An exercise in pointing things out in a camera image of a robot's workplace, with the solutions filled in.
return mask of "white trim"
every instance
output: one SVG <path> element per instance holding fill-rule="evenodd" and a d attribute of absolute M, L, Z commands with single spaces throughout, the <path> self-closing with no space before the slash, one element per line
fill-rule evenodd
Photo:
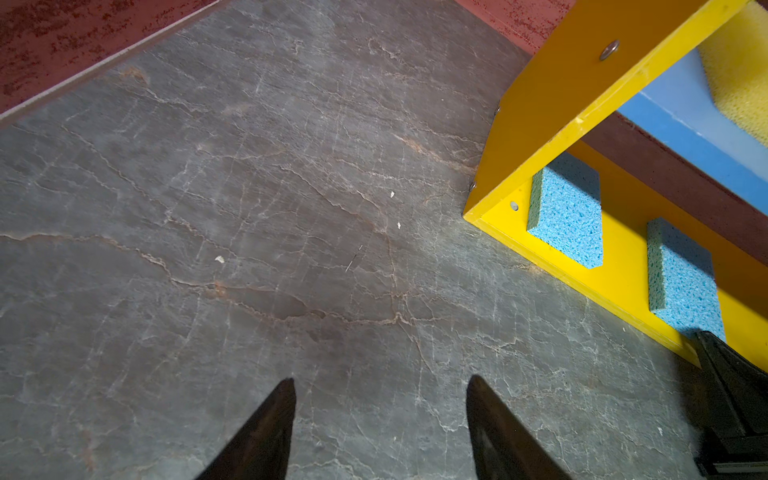
<path fill-rule="evenodd" d="M 211 2 L 208 5 L 205 5 L 203 8 L 199 10 L 195 10 L 194 12 L 190 13 L 186 17 L 176 20 L 174 23 L 161 28 L 160 30 L 156 31 L 152 35 L 149 35 L 147 37 L 142 38 L 141 40 L 137 41 L 133 45 L 123 48 L 117 53 L 114 53 L 108 57 L 106 57 L 104 60 L 99 61 L 98 63 L 95 63 L 91 65 L 90 67 L 86 68 L 83 71 L 79 71 L 78 73 L 72 75 L 70 78 L 67 78 L 66 80 L 60 81 L 53 87 L 50 87 L 48 90 L 45 90 L 37 95 L 35 95 L 32 98 L 28 98 L 27 100 L 23 101 L 22 103 L 16 105 L 15 107 L 9 108 L 8 110 L 2 112 L 0 114 L 0 123 L 2 123 L 6 118 L 11 117 L 13 114 L 17 114 L 19 111 L 24 110 L 25 108 L 31 106 L 32 104 L 43 100 L 45 97 L 54 94 L 57 90 L 66 88 L 70 84 L 75 83 L 78 80 L 81 80 L 83 77 L 88 76 L 89 74 L 94 73 L 100 68 L 103 68 L 105 65 L 118 60 L 120 57 L 124 57 L 126 55 L 129 55 L 133 50 L 136 50 L 137 48 L 141 48 L 147 43 L 152 42 L 155 38 L 161 36 L 162 34 L 168 32 L 169 30 L 173 30 L 176 28 L 179 24 L 184 23 L 189 18 L 200 15 L 204 13 L 206 10 L 215 7 L 216 5 L 220 4 L 221 2 L 225 2 L 226 0 L 214 0 L 214 2 Z"/>

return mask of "silver screw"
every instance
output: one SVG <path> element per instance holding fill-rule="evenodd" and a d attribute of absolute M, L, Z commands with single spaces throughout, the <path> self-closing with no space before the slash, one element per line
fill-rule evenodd
<path fill-rule="evenodd" d="M 600 61 L 603 61 L 606 58 L 610 57 L 611 54 L 618 49 L 619 49 L 619 41 L 613 40 L 611 43 L 608 44 L 606 48 L 603 49 L 603 53 L 600 54 Z"/>

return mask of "blue sponge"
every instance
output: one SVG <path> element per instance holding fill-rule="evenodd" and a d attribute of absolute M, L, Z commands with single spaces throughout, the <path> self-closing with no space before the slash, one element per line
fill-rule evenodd
<path fill-rule="evenodd" d="M 569 153 L 533 177 L 528 232 L 587 268 L 603 264 L 600 174 Z"/>
<path fill-rule="evenodd" d="M 709 330 L 723 341 L 712 255 L 663 218 L 648 222 L 650 311 L 678 332 Z"/>

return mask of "yellow sponge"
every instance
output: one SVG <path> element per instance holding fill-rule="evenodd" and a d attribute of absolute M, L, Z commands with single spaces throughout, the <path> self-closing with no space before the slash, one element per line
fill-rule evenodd
<path fill-rule="evenodd" d="M 768 12 L 746 4 L 699 53 L 717 108 L 768 147 Z"/>

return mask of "light blue surface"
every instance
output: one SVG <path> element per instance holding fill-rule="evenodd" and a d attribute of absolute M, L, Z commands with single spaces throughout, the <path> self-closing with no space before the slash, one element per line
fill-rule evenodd
<path fill-rule="evenodd" d="M 768 148 L 717 110 L 698 50 L 618 111 L 768 215 Z"/>
<path fill-rule="evenodd" d="M 533 177 L 528 232 L 587 268 L 603 264 L 600 175 L 563 153 Z"/>
<path fill-rule="evenodd" d="M 648 222 L 647 240 L 650 311 L 680 333 L 725 341 L 710 252 L 663 218 Z"/>

